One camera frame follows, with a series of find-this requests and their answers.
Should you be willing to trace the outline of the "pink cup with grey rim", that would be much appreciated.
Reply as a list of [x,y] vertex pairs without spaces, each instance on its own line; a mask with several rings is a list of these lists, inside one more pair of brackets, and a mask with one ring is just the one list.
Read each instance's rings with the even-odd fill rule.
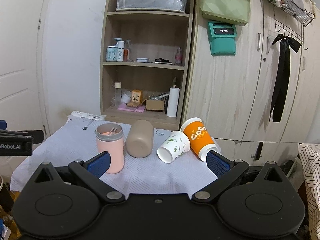
[[102,124],[95,130],[98,152],[110,154],[109,174],[120,172],[124,167],[124,132],[119,124]]

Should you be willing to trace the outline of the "orange paper cup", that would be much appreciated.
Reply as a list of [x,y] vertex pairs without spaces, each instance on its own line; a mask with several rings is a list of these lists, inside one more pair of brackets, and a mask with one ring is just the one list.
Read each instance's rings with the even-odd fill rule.
[[220,152],[220,148],[214,142],[200,118],[193,117],[186,120],[180,131],[188,137],[191,150],[201,161],[206,162],[207,154],[210,151]]

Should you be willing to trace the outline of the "white leaf-print paper cup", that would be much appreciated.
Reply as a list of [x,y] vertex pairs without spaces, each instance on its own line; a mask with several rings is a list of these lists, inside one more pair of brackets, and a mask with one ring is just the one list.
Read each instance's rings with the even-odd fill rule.
[[169,137],[157,149],[157,156],[164,163],[172,163],[190,150],[190,141],[181,131],[172,131]]

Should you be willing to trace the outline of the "beige plastic cup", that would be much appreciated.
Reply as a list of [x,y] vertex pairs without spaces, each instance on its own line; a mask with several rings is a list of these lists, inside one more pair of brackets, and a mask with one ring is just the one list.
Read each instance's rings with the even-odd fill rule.
[[137,120],[130,128],[125,141],[126,150],[134,158],[147,157],[153,148],[153,125],[146,120]]

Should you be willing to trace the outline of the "small brush on cloth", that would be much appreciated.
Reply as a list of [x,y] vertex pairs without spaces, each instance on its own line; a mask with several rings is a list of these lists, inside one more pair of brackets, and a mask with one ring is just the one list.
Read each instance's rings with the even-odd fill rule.
[[88,127],[92,124],[93,121],[94,121],[94,120],[89,121],[89,123],[88,123],[85,127],[83,127],[82,130],[83,130],[83,131],[87,130]]

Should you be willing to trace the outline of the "white papers on table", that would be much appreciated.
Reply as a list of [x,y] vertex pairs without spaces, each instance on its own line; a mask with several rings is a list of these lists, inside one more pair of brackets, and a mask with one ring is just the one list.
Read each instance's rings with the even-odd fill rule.
[[105,120],[105,115],[95,115],[95,114],[89,114],[85,112],[80,111],[72,111],[70,115],[67,116],[68,119],[72,120],[74,118],[85,118],[90,120]]

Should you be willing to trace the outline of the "pink flat box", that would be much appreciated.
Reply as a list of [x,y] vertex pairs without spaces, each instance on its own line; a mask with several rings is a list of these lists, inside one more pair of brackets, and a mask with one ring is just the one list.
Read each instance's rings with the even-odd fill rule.
[[135,113],[143,113],[145,111],[145,106],[141,105],[139,107],[130,107],[125,103],[120,104],[117,107],[119,111],[127,111],[127,112],[135,112]]

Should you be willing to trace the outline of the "wooden wardrobe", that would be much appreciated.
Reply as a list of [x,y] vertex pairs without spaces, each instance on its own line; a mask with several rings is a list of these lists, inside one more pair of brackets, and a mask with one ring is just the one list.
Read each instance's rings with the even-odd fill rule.
[[[319,99],[319,9],[304,27],[267,0],[251,0],[249,22],[237,27],[236,54],[213,56],[208,21],[195,8],[194,42],[184,117],[200,118],[229,159],[281,162],[309,140]],[[277,76],[278,34],[301,43],[291,52],[290,79],[280,122],[270,116]]]

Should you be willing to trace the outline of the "clear bottle beige cap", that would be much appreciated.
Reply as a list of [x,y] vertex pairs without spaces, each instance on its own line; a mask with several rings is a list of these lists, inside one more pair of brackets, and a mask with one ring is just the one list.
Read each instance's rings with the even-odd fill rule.
[[115,91],[114,103],[116,107],[119,107],[121,104],[121,82],[115,82],[114,91]]

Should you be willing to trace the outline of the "white mug on shelf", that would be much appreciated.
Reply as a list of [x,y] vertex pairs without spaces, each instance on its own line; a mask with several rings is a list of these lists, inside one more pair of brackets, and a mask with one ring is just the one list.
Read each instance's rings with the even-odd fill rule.
[[124,91],[121,95],[121,102],[122,103],[129,103],[131,101],[131,96],[132,96],[131,91],[129,91],[129,90]]

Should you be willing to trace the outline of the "yellow printed tea box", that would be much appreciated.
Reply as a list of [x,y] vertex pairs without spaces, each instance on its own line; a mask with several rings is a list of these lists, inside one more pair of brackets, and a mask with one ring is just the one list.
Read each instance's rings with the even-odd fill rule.
[[143,91],[134,89],[131,92],[131,101],[126,104],[127,107],[139,107],[143,101]]

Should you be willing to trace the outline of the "small cardboard box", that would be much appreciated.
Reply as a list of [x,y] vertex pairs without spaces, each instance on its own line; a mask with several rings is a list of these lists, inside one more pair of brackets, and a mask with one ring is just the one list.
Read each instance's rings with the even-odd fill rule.
[[146,110],[147,111],[158,111],[163,112],[164,111],[164,101],[163,100],[146,100]]

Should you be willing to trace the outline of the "white paper towel roll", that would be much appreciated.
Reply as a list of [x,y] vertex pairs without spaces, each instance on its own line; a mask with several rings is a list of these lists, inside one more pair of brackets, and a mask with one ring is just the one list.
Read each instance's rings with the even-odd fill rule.
[[167,113],[166,113],[168,117],[171,117],[171,118],[176,117],[179,96],[180,96],[180,89],[176,87],[171,87],[169,91]]

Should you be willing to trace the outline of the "teal white jar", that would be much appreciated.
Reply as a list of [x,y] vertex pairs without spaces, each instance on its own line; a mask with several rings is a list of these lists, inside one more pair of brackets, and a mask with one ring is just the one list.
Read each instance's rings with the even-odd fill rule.
[[106,49],[106,61],[117,61],[117,46],[108,46]]

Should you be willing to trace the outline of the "pink small bottle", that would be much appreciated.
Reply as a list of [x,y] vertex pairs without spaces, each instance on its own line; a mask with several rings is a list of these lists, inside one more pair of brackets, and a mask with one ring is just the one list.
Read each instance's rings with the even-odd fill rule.
[[181,47],[178,47],[176,54],[175,54],[175,65],[181,66],[183,59],[183,50]]

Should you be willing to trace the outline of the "red small bottle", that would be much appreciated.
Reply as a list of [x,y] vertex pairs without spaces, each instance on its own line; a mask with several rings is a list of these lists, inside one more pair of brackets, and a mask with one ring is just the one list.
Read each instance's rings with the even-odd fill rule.
[[124,61],[128,62],[130,61],[130,44],[131,44],[131,40],[126,40],[125,41],[125,47],[124,47]]

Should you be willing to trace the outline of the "wooden bookshelf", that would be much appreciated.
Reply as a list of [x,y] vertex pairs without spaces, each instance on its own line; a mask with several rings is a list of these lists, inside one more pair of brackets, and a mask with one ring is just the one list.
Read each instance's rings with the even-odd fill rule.
[[[155,128],[176,130],[183,111],[185,85],[188,78],[192,43],[194,1],[187,0],[184,13],[159,10],[116,11],[117,0],[106,0],[100,58],[100,111],[106,120],[132,124],[144,119]],[[116,46],[114,38],[131,40],[130,61],[106,61],[108,46]],[[175,65],[175,54],[183,50],[182,65]],[[176,117],[166,112],[143,113],[119,111],[114,104],[114,84],[122,90],[143,91],[143,98],[180,89]]]

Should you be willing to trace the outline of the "white pump bottle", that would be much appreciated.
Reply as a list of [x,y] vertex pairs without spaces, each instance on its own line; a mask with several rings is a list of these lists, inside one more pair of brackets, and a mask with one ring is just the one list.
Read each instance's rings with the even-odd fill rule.
[[122,40],[122,38],[114,38],[116,42],[116,48],[117,48],[117,62],[123,62],[123,57],[124,57],[124,45],[125,41]]

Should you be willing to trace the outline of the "black ribbon bow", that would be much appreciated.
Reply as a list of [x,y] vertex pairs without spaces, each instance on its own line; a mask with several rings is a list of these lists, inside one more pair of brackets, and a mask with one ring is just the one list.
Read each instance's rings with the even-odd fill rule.
[[286,37],[283,34],[277,35],[272,44],[274,45],[278,41],[280,42],[279,60],[270,109],[270,118],[273,122],[277,123],[281,122],[289,87],[291,69],[290,50],[292,49],[295,53],[298,53],[301,47],[301,44],[297,40],[292,37]]

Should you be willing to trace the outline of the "white door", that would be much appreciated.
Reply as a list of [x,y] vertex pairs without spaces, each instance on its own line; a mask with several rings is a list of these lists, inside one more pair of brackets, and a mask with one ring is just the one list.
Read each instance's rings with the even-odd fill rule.
[[37,49],[44,0],[1,0],[1,119],[45,130]]

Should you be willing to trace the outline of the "teal wall pouch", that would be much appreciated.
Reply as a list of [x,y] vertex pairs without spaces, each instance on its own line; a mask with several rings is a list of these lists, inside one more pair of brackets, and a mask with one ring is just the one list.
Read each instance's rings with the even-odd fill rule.
[[217,21],[208,21],[207,30],[211,55],[236,55],[235,38],[237,37],[237,32],[235,25]]

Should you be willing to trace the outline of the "green wall pouch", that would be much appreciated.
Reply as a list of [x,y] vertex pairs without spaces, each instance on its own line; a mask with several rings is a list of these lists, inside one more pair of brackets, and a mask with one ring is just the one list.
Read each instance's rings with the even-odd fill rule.
[[200,0],[202,17],[244,26],[249,21],[251,0]]

